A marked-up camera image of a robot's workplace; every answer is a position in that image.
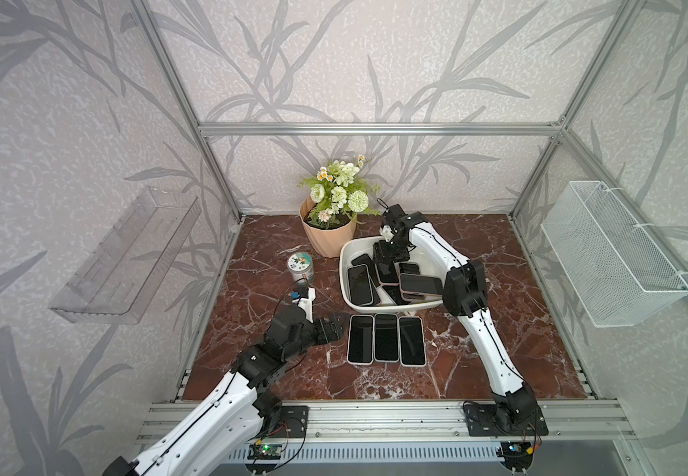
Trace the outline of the phone with pink case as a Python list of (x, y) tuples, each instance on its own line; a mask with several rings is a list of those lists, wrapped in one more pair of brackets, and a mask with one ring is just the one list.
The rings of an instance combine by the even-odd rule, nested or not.
[(370, 365), (374, 362), (373, 315), (352, 315), (349, 325), (347, 360), (353, 365)]

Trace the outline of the phone with light blue case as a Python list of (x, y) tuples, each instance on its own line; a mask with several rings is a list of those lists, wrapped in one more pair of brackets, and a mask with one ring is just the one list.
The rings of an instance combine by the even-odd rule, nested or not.
[(377, 362), (400, 361), (399, 319), (397, 315), (375, 315), (374, 358)]

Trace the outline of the phone with cream case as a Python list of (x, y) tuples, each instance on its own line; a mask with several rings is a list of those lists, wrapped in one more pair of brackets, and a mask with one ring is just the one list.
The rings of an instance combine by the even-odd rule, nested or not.
[(399, 318), (399, 339), (401, 365), (423, 367), (427, 364), (425, 354), (425, 335), (420, 317)]

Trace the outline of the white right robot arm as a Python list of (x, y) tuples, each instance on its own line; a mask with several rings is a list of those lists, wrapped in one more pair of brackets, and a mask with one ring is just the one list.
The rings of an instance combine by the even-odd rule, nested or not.
[(462, 405), (471, 436), (546, 436), (548, 427), (532, 387), (516, 369), (491, 317), (483, 264), (457, 251), (420, 212), (407, 213), (399, 204), (384, 212), (381, 235), (389, 263), (405, 261), (419, 249), (445, 273), (442, 303), (463, 325), (481, 357), (493, 402)]

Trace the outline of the phone pink case in box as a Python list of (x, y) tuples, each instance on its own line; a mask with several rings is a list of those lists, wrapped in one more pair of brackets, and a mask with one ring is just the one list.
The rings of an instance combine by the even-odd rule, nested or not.
[(375, 263), (378, 281), (382, 286), (397, 286), (400, 279), (396, 265), (393, 261)]

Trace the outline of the dark phone back of box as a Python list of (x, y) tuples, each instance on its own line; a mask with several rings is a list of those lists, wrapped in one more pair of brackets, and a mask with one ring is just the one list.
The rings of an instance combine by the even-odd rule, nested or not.
[(375, 283), (379, 282), (378, 274), (375, 264), (370, 255), (367, 253), (361, 254), (352, 260), (352, 266), (365, 265), (368, 269), (370, 279)]

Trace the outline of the white plastic storage box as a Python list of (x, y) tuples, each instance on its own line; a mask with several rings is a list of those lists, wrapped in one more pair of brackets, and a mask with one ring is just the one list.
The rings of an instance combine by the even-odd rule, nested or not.
[[(380, 297), (381, 303), (379, 305), (355, 305), (350, 299), (350, 289), (348, 282), (347, 270), (352, 266), (352, 261), (362, 254), (373, 255), (373, 244), (381, 240), (380, 236), (357, 238), (347, 242), (340, 250), (339, 257), (339, 281), (340, 289), (343, 299), (351, 307), (355, 313), (361, 315), (375, 315), (376, 313), (414, 313), (421, 309), (432, 309), (442, 305), (441, 297), (436, 299), (425, 299), (424, 301), (414, 301), (407, 305), (396, 305), (391, 297), (386, 293), (383, 287), (377, 289), (377, 294)], [(437, 267), (435, 261), (431, 260), (429, 255), (425, 254), (423, 250), (415, 248), (411, 251), (411, 261), (419, 265), (423, 275), (433, 276), (444, 281), (445, 272)]]

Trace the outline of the phone pink case lying right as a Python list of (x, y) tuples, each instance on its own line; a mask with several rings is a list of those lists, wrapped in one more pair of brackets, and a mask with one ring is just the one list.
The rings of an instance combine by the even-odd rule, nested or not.
[(443, 283), (436, 277), (406, 273), (400, 275), (400, 290), (405, 297), (413, 295), (438, 297), (443, 293)]

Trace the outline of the large phone grey case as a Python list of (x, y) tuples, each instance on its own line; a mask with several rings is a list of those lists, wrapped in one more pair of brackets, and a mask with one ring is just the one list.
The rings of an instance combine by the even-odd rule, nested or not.
[(369, 307), (374, 303), (370, 275), (365, 264), (352, 266), (347, 269), (349, 299), (358, 307)]

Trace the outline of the beige flower pot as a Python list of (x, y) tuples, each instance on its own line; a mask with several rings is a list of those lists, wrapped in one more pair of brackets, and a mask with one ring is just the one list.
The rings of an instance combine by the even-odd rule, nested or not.
[(312, 211), (314, 202), (306, 198), (300, 206), (300, 219), (306, 236), (312, 248), (326, 258), (338, 258), (344, 245), (354, 238), (357, 221), (350, 220), (347, 224), (335, 229), (315, 228), (306, 222), (308, 214)]

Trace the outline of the white and green artificial flowers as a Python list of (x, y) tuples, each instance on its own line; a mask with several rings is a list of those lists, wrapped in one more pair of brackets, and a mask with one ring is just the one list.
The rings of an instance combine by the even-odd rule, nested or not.
[(304, 221), (313, 228), (340, 228), (357, 215), (375, 215), (371, 197), (378, 187), (360, 176), (366, 164), (363, 155), (352, 160), (335, 160), (321, 166), (314, 177), (303, 178), (301, 188), (308, 188), (312, 209)]

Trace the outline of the left circuit board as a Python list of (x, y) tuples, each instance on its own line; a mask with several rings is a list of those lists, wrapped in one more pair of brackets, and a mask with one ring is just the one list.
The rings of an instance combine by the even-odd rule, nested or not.
[(248, 460), (258, 462), (266, 461), (270, 463), (278, 463), (286, 454), (288, 445), (280, 442), (255, 442), (249, 445)]

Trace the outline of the circuit board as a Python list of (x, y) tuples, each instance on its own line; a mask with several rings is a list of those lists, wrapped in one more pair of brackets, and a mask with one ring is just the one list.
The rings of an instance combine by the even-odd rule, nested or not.
[(270, 463), (278, 463), (286, 454), (288, 445), (280, 442), (255, 442), (249, 445), (248, 460), (258, 462), (266, 461)]
[(497, 450), (497, 456), (506, 461), (528, 460), (534, 456), (534, 447), (528, 442), (502, 442)]

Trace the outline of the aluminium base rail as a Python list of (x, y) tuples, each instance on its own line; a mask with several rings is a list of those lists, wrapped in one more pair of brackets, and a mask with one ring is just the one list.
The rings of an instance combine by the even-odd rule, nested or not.
[(511, 445), (637, 436), (616, 400), (550, 400), (528, 430), (498, 436), (467, 422), (459, 401), (307, 401), (307, 416), (261, 443), (264, 464), (498, 462)]

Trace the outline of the clear acrylic wall shelf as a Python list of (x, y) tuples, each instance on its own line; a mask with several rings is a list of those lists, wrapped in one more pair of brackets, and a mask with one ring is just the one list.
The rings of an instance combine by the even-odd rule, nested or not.
[(139, 323), (200, 214), (196, 194), (146, 186), (48, 308), (71, 323)]

